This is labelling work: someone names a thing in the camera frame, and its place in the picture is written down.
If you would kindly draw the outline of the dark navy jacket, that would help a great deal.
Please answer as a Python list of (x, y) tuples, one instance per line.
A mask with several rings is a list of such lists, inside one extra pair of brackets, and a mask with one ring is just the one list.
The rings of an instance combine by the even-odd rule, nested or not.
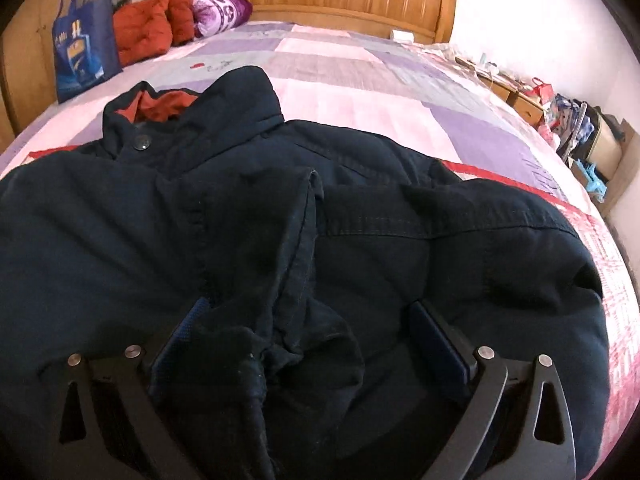
[(256, 66), (140, 82), (99, 140), (1, 182), (1, 474), (156, 477), (96, 363), (144, 393), (204, 479), (416, 479), (470, 389), (425, 326), (550, 356), (578, 478), (610, 398), (597, 267), (552, 203), (385, 136), (285, 120)]

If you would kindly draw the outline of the pile of colourful clothes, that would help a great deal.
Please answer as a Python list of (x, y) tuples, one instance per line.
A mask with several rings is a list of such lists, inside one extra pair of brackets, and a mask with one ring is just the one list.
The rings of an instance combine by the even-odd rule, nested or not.
[(557, 94), (544, 104), (537, 132), (566, 162), (574, 151), (591, 140), (598, 125), (597, 112), (586, 101)]

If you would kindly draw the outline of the light blue cloth item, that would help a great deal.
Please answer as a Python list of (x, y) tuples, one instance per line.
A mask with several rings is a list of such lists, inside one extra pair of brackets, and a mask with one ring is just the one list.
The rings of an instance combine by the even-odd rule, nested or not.
[(598, 203), (603, 203), (606, 192), (608, 192), (608, 187), (598, 176), (596, 165), (585, 164), (581, 160), (577, 159), (574, 161), (574, 167), (578, 171), (578, 176), (585, 180), (584, 187), (587, 193)]

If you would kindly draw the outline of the cardboard box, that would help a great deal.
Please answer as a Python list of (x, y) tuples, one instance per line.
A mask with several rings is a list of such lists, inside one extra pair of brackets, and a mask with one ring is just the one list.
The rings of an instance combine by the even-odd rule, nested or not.
[(570, 155), (570, 171), (584, 186), (585, 180), (578, 176), (574, 161), (579, 159), (585, 164), (596, 165), (597, 174), (608, 187), (608, 192), (603, 203), (587, 194), (601, 216), (606, 218), (639, 177), (639, 135), (626, 119), (619, 122), (615, 116), (604, 114), (600, 107), (593, 108), (599, 119), (598, 128), (587, 144)]

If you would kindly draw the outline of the wooden nightstand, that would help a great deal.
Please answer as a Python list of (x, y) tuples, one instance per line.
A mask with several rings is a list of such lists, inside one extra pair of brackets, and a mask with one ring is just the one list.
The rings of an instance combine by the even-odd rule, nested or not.
[(464, 58), (456, 58), (456, 63), (470, 70), (475, 77), (500, 100), (512, 107), (529, 125), (537, 128), (544, 119), (544, 109), (532, 98), (518, 90), (512, 82), (499, 75), (491, 75)]

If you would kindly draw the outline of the purple pink checkered bedspread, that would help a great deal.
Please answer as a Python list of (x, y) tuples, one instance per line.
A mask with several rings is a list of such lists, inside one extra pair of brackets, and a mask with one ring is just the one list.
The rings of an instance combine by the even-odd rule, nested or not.
[(285, 22), (250, 23), (173, 48), (63, 104), (52, 104), (2, 153), (1, 169), (99, 139), (104, 106), (140, 81), (201, 92), (229, 70), (261, 67), (288, 119), (387, 136), (440, 158), (465, 179), (529, 188), (567, 216), (603, 287), (611, 395), (599, 464), (630, 435), (639, 403), (639, 306), (620, 250), (596, 205), (547, 142), (439, 50)]

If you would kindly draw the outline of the wooden wardrobe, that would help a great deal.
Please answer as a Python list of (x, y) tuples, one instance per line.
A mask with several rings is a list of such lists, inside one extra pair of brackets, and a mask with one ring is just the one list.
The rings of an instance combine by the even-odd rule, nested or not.
[(60, 0), (1, 8), (1, 148), (55, 102), (52, 25)]

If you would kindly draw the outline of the blue paper shopping bag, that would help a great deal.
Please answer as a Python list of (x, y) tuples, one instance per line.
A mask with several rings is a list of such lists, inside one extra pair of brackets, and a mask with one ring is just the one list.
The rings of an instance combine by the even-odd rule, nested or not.
[(122, 72), (111, 0), (60, 0), (52, 25), (55, 92), (60, 104)]

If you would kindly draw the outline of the orange red padded coat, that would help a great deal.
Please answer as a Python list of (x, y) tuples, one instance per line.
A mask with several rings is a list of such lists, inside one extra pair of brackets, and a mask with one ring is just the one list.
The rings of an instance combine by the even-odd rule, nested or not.
[(193, 0), (141, 0), (113, 16), (121, 66), (164, 55), (195, 37)]

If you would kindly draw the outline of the purple patterned pillow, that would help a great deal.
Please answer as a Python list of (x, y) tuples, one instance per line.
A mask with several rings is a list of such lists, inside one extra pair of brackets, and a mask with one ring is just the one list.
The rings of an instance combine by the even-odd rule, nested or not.
[(193, 0), (197, 37), (210, 37), (243, 25), (253, 13), (248, 0)]

